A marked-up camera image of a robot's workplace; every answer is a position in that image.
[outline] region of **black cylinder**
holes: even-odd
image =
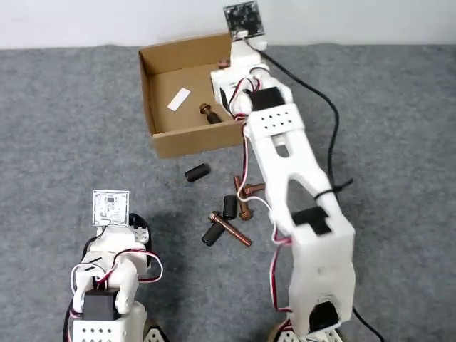
[[[210,247],[219,239],[220,235],[222,235],[224,231],[225,228],[219,222],[215,222],[206,234],[203,235],[201,240]]]
[[[223,218],[235,219],[237,216],[237,196],[227,195],[223,199]]]
[[[211,167],[208,164],[201,164],[193,167],[191,170],[186,171],[185,178],[192,183],[211,172]]]
[[[209,113],[208,115],[206,115],[206,119],[207,121],[209,121],[209,123],[220,123],[222,120],[219,118],[219,116],[217,115],[217,113],[214,113],[214,112],[211,112]]]

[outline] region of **white wall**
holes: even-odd
[[[227,30],[242,0],[3,0],[0,48],[141,46]],[[456,43],[456,0],[259,0],[271,44]]]

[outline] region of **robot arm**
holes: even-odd
[[[103,207],[103,201],[107,207],[103,216],[111,216],[111,219],[108,225],[98,227],[97,236],[86,245],[81,263],[71,272],[73,300],[69,310],[74,322],[70,333],[66,321],[64,340],[67,342],[143,342],[150,339],[149,335],[162,335],[156,328],[143,334],[147,315],[144,306],[134,298],[140,282],[161,279],[163,266],[150,251],[147,222],[136,214],[128,214],[128,203],[125,206],[116,197],[125,193],[94,190],[94,222],[103,221],[95,213]],[[104,199],[96,201],[95,194]],[[116,215],[124,217],[123,222],[113,224]],[[160,275],[141,279],[152,259],[158,262]]]
[[[272,77],[252,48],[266,46],[264,34],[252,28],[252,21],[259,21],[259,15],[254,19],[252,14],[255,6],[252,2],[225,9],[233,40],[231,66],[211,72],[211,79],[215,100],[235,118],[245,119],[244,136],[264,178],[270,219],[286,237],[282,242],[291,245],[294,267],[287,311],[294,333],[305,340],[332,331],[351,317],[355,231],[316,161],[290,88]],[[246,30],[244,22],[249,22]],[[249,83],[257,87],[250,88]],[[279,155],[278,147],[286,153]],[[290,180],[316,198],[315,207],[290,212],[286,202]]]

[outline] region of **cardboard box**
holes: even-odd
[[[239,145],[241,127],[215,103],[209,72],[229,58],[229,35],[206,36],[141,48],[144,114],[158,157],[176,157]],[[191,91],[176,110],[167,108],[181,88]],[[200,105],[209,103],[223,120],[210,125]]]

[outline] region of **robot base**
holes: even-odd
[[[278,327],[279,326],[277,326],[275,331],[272,331],[268,342],[346,342],[346,339],[343,339],[341,332],[337,329],[332,329],[327,332],[318,332],[300,340],[293,331],[282,331],[279,333],[277,331]]]
[[[144,306],[134,301],[130,312],[116,321],[75,320],[73,342],[168,342],[146,316]]]

